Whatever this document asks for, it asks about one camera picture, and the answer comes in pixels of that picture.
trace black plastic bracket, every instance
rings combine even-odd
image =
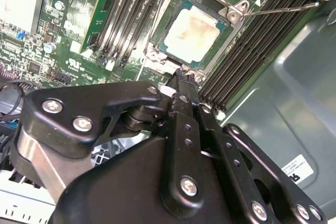
[[[233,137],[249,165],[264,201],[281,223],[326,223],[322,210],[238,126],[227,124],[223,132]],[[313,215],[317,211],[321,220]]]
[[[161,180],[161,199],[178,218],[195,215],[204,203],[201,142],[191,100],[175,93],[169,110]]]
[[[25,99],[21,124],[28,135],[60,154],[82,158],[90,155],[101,135],[103,118],[112,117],[113,128],[126,108],[156,105],[160,99],[160,92],[142,81],[37,90]],[[61,103],[62,111],[46,112],[42,104],[47,100]],[[73,121],[80,116],[90,120],[89,131],[74,128]]]

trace green circuit board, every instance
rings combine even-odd
[[[31,80],[46,88],[134,80],[146,80],[156,85],[166,83],[169,76],[144,67],[141,61],[143,51],[136,48],[122,71],[116,67],[108,70],[105,65],[98,65],[99,55],[95,52],[86,54],[92,36],[103,29],[113,1],[44,0],[38,32],[26,35],[24,39],[17,38],[18,28],[13,29],[15,24],[2,22],[0,18],[1,75],[10,79]],[[171,21],[172,14],[180,1],[172,0],[169,3],[151,39],[152,42],[159,41],[161,33]],[[226,1],[237,3],[240,0]],[[256,11],[267,0],[248,1],[250,10]],[[64,3],[65,8],[57,10],[56,2]],[[152,14],[144,30],[150,28],[153,19]],[[241,31],[244,31],[248,23],[249,19],[246,19]],[[226,27],[223,35],[214,43],[199,68],[204,68],[211,61],[231,32],[232,28]],[[56,45],[55,51],[50,54],[43,50],[48,42]],[[66,75],[70,81],[64,83],[51,78],[50,69],[53,70],[53,74]]]

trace screw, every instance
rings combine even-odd
[[[235,126],[231,127],[231,130],[235,133],[235,134],[239,134],[239,129],[237,129]]]
[[[62,111],[63,106],[58,101],[48,100],[42,103],[42,108],[48,113],[57,114]]]
[[[190,178],[184,177],[181,179],[181,188],[185,194],[189,196],[195,196],[197,194],[196,183]]]
[[[84,116],[74,119],[72,125],[77,131],[87,132],[92,129],[92,123],[90,119]]]
[[[187,145],[187,146],[192,146],[193,145],[193,142],[189,139],[189,138],[186,138],[184,140],[184,143]]]
[[[301,205],[297,205],[296,208],[298,209],[299,214],[306,220],[309,220],[309,214],[307,212],[307,210],[301,206]]]
[[[261,204],[255,201],[252,202],[252,210],[259,220],[262,221],[267,220],[267,213]]]
[[[180,99],[185,102],[185,103],[188,103],[188,98],[185,96],[185,95],[181,95],[180,96]]]
[[[158,92],[158,91],[156,90],[156,88],[155,88],[155,87],[152,87],[152,86],[149,86],[147,89],[148,89],[148,91],[151,92],[152,94],[157,94],[157,92]]]
[[[207,106],[203,106],[202,109],[205,113],[208,113],[208,114],[211,113],[211,110]]]
[[[322,220],[321,215],[319,214],[319,212],[313,208],[313,207],[309,207],[311,213],[318,219],[318,220]]]

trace cable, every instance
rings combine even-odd
[[[23,91],[21,87],[11,82],[0,82],[0,90],[2,90],[4,87],[12,87],[18,93],[16,102],[14,103],[14,106],[12,107],[12,109],[7,114],[2,115],[0,118],[0,120],[2,121],[12,121],[12,120],[15,120],[19,116],[19,114],[15,114],[13,116],[16,116],[16,117],[13,119],[13,116],[10,116],[10,115],[19,107],[21,99],[25,97],[25,92]]]
[[[36,82],[33,82],[33,81],[28,81],[28,80],[25,80],[25,79],[15,79],[15,80],[9,80],[8,83],[26,83],[26,84],[29,84],[33,87],[37,87],[39,89],[43,89],[43,87],[36,83]]]

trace hole in bracket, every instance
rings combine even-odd
[[[166,123],[166,120],[165,119],[158,119],[156,123],[159,127],[162,127]]]
[[[184,140],[184,143],[187,145],[187,146],[192,146],[193,145],[193,142],[189,139],[189,138],[186,138]]]

